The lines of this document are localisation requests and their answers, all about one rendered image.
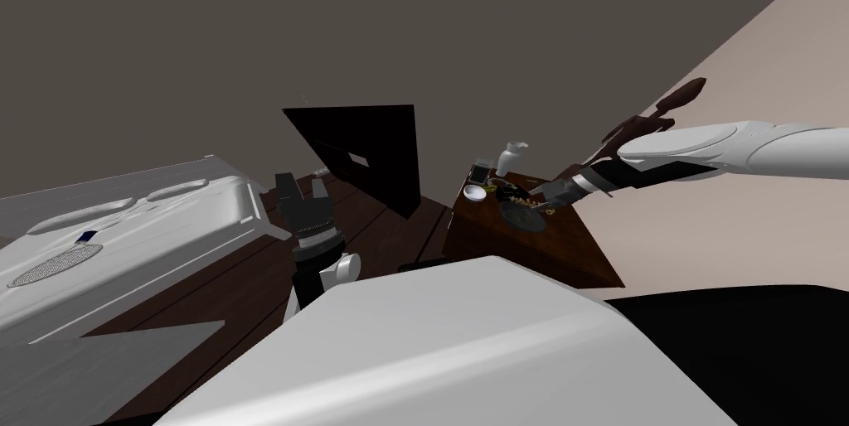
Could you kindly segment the white bed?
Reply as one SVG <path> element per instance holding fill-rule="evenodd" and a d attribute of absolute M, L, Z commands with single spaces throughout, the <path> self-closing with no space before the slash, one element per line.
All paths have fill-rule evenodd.
<path fill-rule="evenodd" d="M 264 189 L 215 156 L 0 198 L 0 347 L 69 339 L 263 236 Z"/>

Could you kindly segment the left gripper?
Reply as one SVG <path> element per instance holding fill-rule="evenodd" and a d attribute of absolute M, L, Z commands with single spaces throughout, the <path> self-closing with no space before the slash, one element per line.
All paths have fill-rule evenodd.
<path fill-rule="evenodd" d="M 298 242 L 324 242 L 338 234 L 332 199 L 323 180 L 312 179 L 313 198 L 300 197 L 300 188 L 290 172 L 275 175 L 281 216 Z"/>

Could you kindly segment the brown wooden side table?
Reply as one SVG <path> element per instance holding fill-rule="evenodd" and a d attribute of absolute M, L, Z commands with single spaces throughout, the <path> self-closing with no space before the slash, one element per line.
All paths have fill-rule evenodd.
<path fill-rule="evenodd" d="M 458 262 L 496 255 L 574 288 L 624 286 L 572 207 L 559 207 L 554 215 L 546 215 L 546 228 L 533 233 L 504 223 L 499 204 L 492 193 L 480 202 L 472 202 L 459 191 L 444 257 Z"/>

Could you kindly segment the white vase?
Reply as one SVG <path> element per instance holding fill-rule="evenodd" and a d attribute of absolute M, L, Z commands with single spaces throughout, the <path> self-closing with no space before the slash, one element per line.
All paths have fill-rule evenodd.
<path fill-rule="evenodd" d="M 509 142 L 499 156 L 496 176 L 504 177 L 514 168 L 521 159 L 523 153 L 528 148 L 525 142 Z"/>

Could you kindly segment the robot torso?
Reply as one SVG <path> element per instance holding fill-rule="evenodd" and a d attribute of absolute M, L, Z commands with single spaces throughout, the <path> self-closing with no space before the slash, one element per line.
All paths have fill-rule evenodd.
<path fill-rule="evenodd" d="M 489 256 L 328 290 L 155 426 L 736 426 L 606 303 Z"/>

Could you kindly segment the dark round plate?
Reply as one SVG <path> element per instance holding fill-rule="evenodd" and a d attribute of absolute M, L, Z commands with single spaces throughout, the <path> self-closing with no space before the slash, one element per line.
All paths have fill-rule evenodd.
<path fill-rule="evenodd" d="M 547 227 L 542 214 L 526 204 L 504 201 L 500 203 L 499 211 L 505 224 L 514 229 L 537 233 Z"/>

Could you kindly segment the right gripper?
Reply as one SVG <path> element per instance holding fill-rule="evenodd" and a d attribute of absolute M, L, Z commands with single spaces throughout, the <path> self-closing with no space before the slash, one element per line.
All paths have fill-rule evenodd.
<path fill-rule="evenodd" d="M 542 194 L 545 200 L 536 204 L 533 211 L 554 210 L 561 206 L 570 206 L 587 196 L 587 191 L 581 187 L 573 178 L 555 179 L 552 182 L 543 183 L 529 192 L 530 196 Z"/>

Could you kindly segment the dark brown wooden chair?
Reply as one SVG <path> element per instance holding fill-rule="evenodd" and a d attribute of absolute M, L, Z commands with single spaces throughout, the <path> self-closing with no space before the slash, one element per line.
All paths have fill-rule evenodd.
<path fill-rule="evenodd" d="M 698 77 L 688 81 L 656 104 L 656 112 L 648 117 L 634 115 L 612 129 L 602 140 L 601 148 L 589 160 L 581 164 L 573 164 L 565 169 L 558 178 L 566 179 L 579 172 L 579 168 L 587 167 L 603 158 L 616 158 L 617 151 L 626 143 L 635 138 L 643 137 L 650 133 L 666 131 L 675 124 L 674 119 L 665 119 L 662 116 L 669 111 L 689 104 L 703 90 L 706 84 L 705 77 Z"/>

